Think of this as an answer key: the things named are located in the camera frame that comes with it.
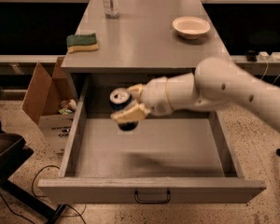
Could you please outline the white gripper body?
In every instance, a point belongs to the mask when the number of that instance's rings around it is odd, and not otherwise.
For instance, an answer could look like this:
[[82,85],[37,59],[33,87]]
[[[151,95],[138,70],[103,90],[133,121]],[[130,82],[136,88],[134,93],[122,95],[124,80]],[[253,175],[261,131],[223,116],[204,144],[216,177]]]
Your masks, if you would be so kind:
[[153,116],[165,116],[172,113],[166,93],[167,81],[167,77],[155,78],[143,88],[141,101]]

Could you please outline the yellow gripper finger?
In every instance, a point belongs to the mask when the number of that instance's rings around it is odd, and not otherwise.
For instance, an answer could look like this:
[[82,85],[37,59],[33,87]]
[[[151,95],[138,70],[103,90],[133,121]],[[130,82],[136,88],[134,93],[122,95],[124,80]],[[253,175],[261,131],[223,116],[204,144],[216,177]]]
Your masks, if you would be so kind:
[[131,94],[131,96],[136,99],[137,101],[142,100],[142,93],[145,89],[144,84],[136,84],[127,89],[127,91]]
[[137,122],[141,119],[145,119],[149,113],[150,110],[143,104],[136,103],[130,108],[114,112],[111,118],[117,123]]

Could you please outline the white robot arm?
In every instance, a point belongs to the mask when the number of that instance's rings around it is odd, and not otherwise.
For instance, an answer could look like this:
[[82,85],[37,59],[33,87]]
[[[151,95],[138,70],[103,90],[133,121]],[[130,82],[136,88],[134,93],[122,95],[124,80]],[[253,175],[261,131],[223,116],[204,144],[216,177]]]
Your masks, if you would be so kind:
[[216,57],[202,60],[193,73],[115,89],[109,99],[111,118],[118,124],[176,110],[207,112],[238,104],[280,133],[280,88]]

